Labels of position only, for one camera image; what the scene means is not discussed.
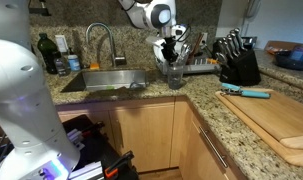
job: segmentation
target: bottle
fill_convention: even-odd
[[[67,76],[70,74],[69,64],[66,59],[61,56],[60,51],[53,52],[54,64],[59,76]]]
[[[71,71],[80,71],[81,70],[78,56],[72,52],[71,48],[69,48],[68,61],[69,61]]]
[[[53,52],[58,51],[57,45],[48,38],[46,33],[40,33],[40,40],[38,41],[38,49],[42,54],[46,70],[49,74],[57,74],[57,69],[54,64]]]

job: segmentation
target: stainless steel sink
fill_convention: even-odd
[[[145,88],[145,70],[111,70],[81,72],[62,92],[99,91],[119,88]]]

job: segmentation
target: dish rack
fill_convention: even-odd
[[[155,59],[156,59],[157,67],[160,69],[162,74],[166,75],[168,69],[168,63],[163,62],[158,58]],[[206,57],[200,56],[200,57],[195,57],[191,65],[184,66],[183,74],[200,74],[200,73],[216,72],[219,71],[219,69],[220,69],[219,64],[207,63]]]

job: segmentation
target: chrome faucet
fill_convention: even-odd
[[[87,28],[87,31],[85,33],[86,43],[89,43],[89,41],[90,41],[90,32],[91,32],[92,28],[95,27],[95,26],[101,26],[101,27],[105,28],[108,32],[109,41],[110,41],[110,48],[111,48],[112,66],[117,67],[118,65],[125,65],[126,64],[125,57],[124,56],[122,56],[122,57],[117,56],[115,46],[114,46],[113,36],[112,36],[110,28],[107,25],[105,25],[103,23],[100,23],[100,22],[90,24],[90,26]]]

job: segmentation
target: granite countertop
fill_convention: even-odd
[[[297,100],[303,99],[303,92],[297,90],[296,87],[289,86],[288,88],[283,85],[283,82],[264,74],[273,74],[272,77],[280,77],[279,79],[285,77],[291,82],[301,81],[295,84],[301,87],[303,87],[303,79],[287,73],[286,70],[278,71],[277,67],[272,67],[272,64],[268,65],[267,61],[271,61],[271,57],[264,52],[257,51],[256,56],[263,74],[261,83],[255,87],[272,88],[290,97],[299,97]],[[159,70],[155,67],[149,67],[146,70],[150,85],[143,90],[61,93],[61,90],[77,73],[61,78],[46,74],[46,79],[56,105],[185,95],[248,179],[303,179],[303,167],[286,163],[218,100],[214,93],[221,89],[221,83],[216,75],[184,76],[186,85],[179,90],[171,90],[166,83],[166,77]]]

